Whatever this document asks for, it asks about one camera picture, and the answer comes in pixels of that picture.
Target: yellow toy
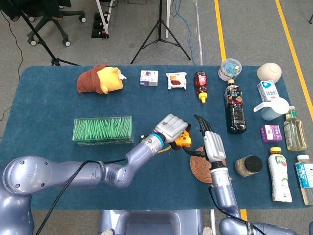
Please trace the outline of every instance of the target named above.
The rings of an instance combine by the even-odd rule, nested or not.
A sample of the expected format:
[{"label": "yellow toy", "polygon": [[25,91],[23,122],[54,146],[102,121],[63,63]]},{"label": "yellow toy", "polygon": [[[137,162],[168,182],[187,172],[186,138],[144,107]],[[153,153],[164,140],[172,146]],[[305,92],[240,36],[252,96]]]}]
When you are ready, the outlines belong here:
[{"label": "yellow toy", "polygon": [[118,68],[109,67],[108,65],[97,65],[79,76],[77,90],[79,93],[97,92],[99,94],[108,94],[109,92],[122,89],[122,79],[124,78]]},{"label": "yellow toy", "polygon": [[175,140],[175,143],[177,146],[190,148],[191,138],[189,132],[184,130],[184,132],[181,133],[181,135]]}]

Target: green packets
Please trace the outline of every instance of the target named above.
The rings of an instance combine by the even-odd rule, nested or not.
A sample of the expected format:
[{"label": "green packets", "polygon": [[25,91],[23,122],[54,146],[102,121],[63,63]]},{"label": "green packets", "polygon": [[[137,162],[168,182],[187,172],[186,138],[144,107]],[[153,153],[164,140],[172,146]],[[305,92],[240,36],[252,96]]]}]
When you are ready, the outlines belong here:
[{"label": "green packets", "polygon": [[73,141],[79,145],[133,143],[132,116],[75,119]]}]

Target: brown coaster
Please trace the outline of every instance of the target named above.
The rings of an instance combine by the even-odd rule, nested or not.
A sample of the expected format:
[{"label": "brown coaster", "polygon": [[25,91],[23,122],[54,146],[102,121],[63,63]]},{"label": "brown coaster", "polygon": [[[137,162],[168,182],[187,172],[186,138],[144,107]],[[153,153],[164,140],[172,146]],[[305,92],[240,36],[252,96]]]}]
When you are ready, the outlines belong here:
[{"label": "brown coaster", "polygon": [[[203,151],[203,147],[196,149],[196,151]],[[191,156],[190,157],[190,168],[194,176],[204,183],[212,183],[210,168],[211,163],[209,163],[205,158]]]}]

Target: black cloth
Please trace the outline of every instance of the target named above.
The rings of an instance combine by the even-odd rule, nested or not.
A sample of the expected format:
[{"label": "black cloth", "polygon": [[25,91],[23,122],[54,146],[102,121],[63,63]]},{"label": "black cloth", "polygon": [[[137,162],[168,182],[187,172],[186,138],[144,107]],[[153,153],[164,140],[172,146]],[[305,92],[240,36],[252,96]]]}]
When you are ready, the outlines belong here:
[{"label": "black cloth", "polygon": [[21,16],[21,10],[34,17],[43,15],[62,17],[59,5],[71,7],[70,0],[0,0],[0,9],[10,19]]}]

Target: black bottle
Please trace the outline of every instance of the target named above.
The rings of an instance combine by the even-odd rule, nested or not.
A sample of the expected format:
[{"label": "black bottle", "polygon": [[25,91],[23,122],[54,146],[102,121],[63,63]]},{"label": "black bottle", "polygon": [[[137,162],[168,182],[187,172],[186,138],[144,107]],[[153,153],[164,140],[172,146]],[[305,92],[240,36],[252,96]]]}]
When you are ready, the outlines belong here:
[{"label": "black bottle", "polygon": [[243,94],[233,79],[228,80],[227,83],[228,87],[224,95],[227,130],[229,133],[239,134],[246,131]]}]

